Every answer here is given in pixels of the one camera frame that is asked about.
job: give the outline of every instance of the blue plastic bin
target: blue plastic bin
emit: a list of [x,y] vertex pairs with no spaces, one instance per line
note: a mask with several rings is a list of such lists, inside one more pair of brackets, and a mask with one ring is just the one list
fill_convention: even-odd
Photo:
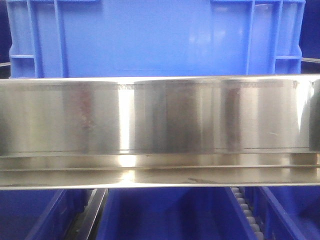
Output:
[[300,45],[305,58],[320,59],[320,1],[307,0]]
[[305,0],[7,0],[11,77],[300,73]]
[[6,2],[0,0],[0,63],[9,62],[11,35]]
[[112,189],[96,240],[257,240],[227,187]]
[[246,187],[266,240],[320,239],[320,186]]
[[0,240],[62,240],[84,190],[0,191]]

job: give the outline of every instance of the metal lip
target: metal lip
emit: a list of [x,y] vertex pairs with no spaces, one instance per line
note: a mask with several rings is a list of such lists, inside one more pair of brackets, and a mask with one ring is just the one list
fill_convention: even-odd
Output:
[[270,81],[270,80],[309,80],[314,82],[320,80],[320,74],[273,74],[273,75],[212,75],[212,76],[141,76],[141,77],[70,77],[70,78],[11,78],[0,79],[0,84],[44,84],[50,85],[55,83],[96,83],[105,84],[135,84],[135,83],[155,83],[167,82],[170,84],[181,84],[182,81],[190,83],[207,83],[211,81]]

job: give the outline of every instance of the reflective metal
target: reflective metal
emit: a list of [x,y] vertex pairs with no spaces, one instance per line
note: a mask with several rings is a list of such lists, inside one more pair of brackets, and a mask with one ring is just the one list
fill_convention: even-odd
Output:
[[0,189],[318,185],[315,153],[0,158]]
[[0,80],[0,189],[320,183],[320,75]]
[[81,227],[79,228],[75,238],[72,240],[89,240],[93,235],[94,228],[97,227],[99,211],[103,209],[103,200],[107,196],[108,190],[105,188],[95,189],[92,192],[91,199],[88,202],[88,206],[84,211],[85,217]]
[[0,81],[10,157],[319,151],[320,75]]

